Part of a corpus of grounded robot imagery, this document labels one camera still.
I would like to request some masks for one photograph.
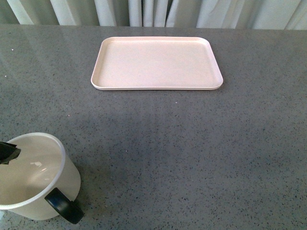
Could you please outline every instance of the mug rim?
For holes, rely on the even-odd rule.
[[[40,137],[50,138],[50,139],[52,139],[53,141],[55,141],[59,145],[60,151],[62,153],[62,159],[61,159],[60,168],[59,168],[56,176],[50,182],[50,184],[44,190],[42,190],[40,193],[36,194],[34,197],[32,197],[30,199],[27,199],[25,201],[22,201],[22,202],[19,202],[19,203],[16,203],[16,204],[10,204],[10,205],[1,205],[0,204],[0,210],[8,210],[8,209],[14,209],[14,208],[22,207],[22,206],[28,205],[28,204],[34,202],[35,200],[41,198],[43,195],[46,195],[47,192],[52,189],[52,187],[56,184],[56,182],[59,180],[59,177],[62,174],[62,171],[64,169],[64,165],[65,165],[65,160],[66,160],[66,153],[65,153],[65,149],[64,149],[64,146],[63,146],[62,142],[58,138],[56,138],[55,136],[53,136],[51,134],[48,134],[48,133],[40,133],[40,132],[27,133],[27,134],[23,134],[23,135],[20,135],[18,137],[15,137],[15,138],[11,139],[11,140],[7,141],[7,143],[14,143],[14,141],[19,140],[21,138],[33,137],[33,136],[40,136]]]

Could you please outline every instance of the speckled countertop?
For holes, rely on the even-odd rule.
[[[111,36],[199,36],[214,91],[104,92]],[[307,31],[0,25],[0,136],[58,137],[77,225],[0,211],[0,229],[307,229]]]

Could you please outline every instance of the curtain fold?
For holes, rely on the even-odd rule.
[[[307,0],[0,1],[0,23],[307,29]]]

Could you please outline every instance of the cup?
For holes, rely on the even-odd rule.
[[[29,133],[8,143],[17,145],[21,153],[8,165],[0,165],[0,210],[33,220],[61,214],[78,223],[84,213],[73,200],[80,190],[80,174],[60,140],[46,133]]]

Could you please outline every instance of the curtain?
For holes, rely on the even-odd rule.
[[[0,23],[307,29],[307,0],[0,0]]]

